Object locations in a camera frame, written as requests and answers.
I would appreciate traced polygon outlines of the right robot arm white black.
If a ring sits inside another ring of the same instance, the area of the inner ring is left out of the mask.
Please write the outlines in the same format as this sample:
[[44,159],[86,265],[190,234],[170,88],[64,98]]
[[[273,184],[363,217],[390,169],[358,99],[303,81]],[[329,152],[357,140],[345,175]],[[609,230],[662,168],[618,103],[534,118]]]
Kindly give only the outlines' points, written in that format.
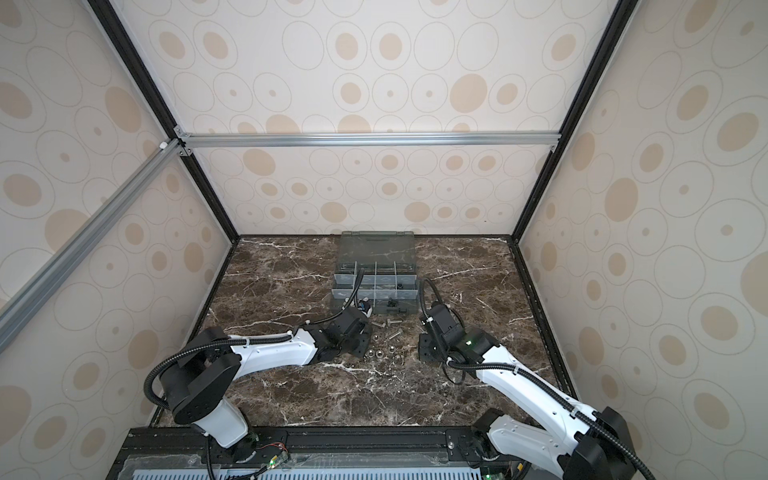
[[443,372],[493,387],[537,423],[489,412],[477,428],[490,456],[518,457],[560,479],[653,478],[616,410],[597,411],[545,381],[493,335],[465,324],[433,280],[419,280],[418,301],[429,348]]

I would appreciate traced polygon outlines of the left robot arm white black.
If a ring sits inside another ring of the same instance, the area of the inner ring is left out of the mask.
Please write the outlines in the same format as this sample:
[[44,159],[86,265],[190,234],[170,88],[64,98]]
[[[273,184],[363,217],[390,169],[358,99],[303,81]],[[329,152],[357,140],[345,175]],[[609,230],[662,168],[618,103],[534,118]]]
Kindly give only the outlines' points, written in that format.
[[251,427],[226,398],[231,384],[254,373],[326,363],[342,355],[362,358],[372,337],[369,317],[359,308],[358,272],[342,308],[284,334],[227,335],[219,327],[200,332],[182,350],[160,361],[143,384],[149,402],[172,413],[179,425],[193,425],[222,448],[245,442]]

